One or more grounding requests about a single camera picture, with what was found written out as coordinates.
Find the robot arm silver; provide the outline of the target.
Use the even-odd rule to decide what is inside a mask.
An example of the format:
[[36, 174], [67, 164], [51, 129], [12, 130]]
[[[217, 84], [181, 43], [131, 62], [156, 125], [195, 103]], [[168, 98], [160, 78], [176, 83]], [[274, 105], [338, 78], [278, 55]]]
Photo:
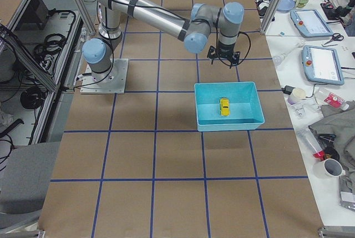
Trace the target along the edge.
[[196, 3], [191, 9], [191, 18], [186, 19], [150, 0], [97, 0], [103, 7], [103, 19], [99, 26], [102, 37], [109, 39], [121, 35], [121, 13], [142, 21], [182, 41], [185, 49], [200, 53], [206, 46], [209, 35], [216, 31], [216, 44], [209, 48], [210, 60], [228, 61], [230, 68], [239, 65], [240, 52], [234, 50], [244, 19], [244, 7], [230, 2], [222, 8]]

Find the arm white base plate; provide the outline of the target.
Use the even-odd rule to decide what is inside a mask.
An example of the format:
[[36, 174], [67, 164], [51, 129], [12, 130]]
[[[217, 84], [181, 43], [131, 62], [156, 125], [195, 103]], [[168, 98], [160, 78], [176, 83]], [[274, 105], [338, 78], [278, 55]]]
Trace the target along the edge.
[[83, 94], [124, 94], [128, 73], [128, 58], [114, 58], [113, 68], [108, 76], [92, 73], [83, 78]]

